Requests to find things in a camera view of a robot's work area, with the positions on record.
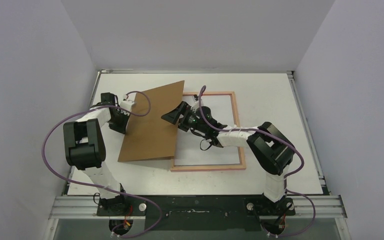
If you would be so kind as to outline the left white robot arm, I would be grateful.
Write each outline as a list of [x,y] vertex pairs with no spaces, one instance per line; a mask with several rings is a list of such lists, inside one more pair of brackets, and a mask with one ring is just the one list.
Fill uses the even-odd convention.
[[122,100],[110,92],[100,95],[81,118],[63,124],[65,158],[70,166],[86,174],[98,186],[98,212],[105,216],[124,215],[129,211],[125,192],[105,163],[106,147],[101,128],[108,125],[125,134],[130,111],[135,102],[124,95]]

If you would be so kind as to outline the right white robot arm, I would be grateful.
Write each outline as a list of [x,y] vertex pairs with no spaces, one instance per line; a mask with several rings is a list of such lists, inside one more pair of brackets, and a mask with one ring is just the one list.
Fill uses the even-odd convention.
[[181,101],[161,119],[203,138],[211,147],[249,147],[266,172],[262,201],[264,211],[274,215],[282,209],[282,200],[287,193],[285,173],[295,153],[293,144],[271,122],[266,121],[252,128],[222,124],[213,118],[211,109],[198,99],[193,105]]

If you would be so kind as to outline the blue landscape photo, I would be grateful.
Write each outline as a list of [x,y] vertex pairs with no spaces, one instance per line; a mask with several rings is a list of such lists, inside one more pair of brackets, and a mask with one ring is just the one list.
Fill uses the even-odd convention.
[[[202,103],[211,110],[212,117],[217,122],[232,126],[235,124],[231,95],[204,95]],[[190,131],[177,131],[177,142],[174,165],[203,166],[203,165],[237,165],[240,163],[237,147],[210,147],[202,137],[193,135]]]

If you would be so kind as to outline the pink picture frame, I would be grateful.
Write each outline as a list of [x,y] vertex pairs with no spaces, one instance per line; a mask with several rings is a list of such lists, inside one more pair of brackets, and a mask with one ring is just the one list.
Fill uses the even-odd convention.
[[233,91],[216,91],[216,92],[207,92],[204,93],[203,96],[210,95],[231,95],[232,108],[235,124],[227,125],[227,132],[221,133],[221,143],[227,144],[227,147],[237,147],[239,150],[239,164],[228,164],[228,165],[184,165],[184,166],[175,166],[174,158],[171,160],[171,168],[172,172],[204,172],[204,171],[227,171],[227,170],[244,170],[246,169],[246,158],[244,148],[248,146],[246,139],[249,136],[248,133],[245,133],[240,128],[240,120],[237,108],[236,95]]

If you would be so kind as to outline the brown cardboard backing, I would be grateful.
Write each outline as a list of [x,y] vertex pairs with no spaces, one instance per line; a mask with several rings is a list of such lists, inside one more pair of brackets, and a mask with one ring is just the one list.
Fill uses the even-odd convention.
[[140,160],[172,159],[175,156],[178,127],[161,118],[162,115],[174,110],[183,100],[184,81],[144,91],[149,97],[137,93],[132,112],[145,116],[132,115],[129,118],[124,135],[119,162]]

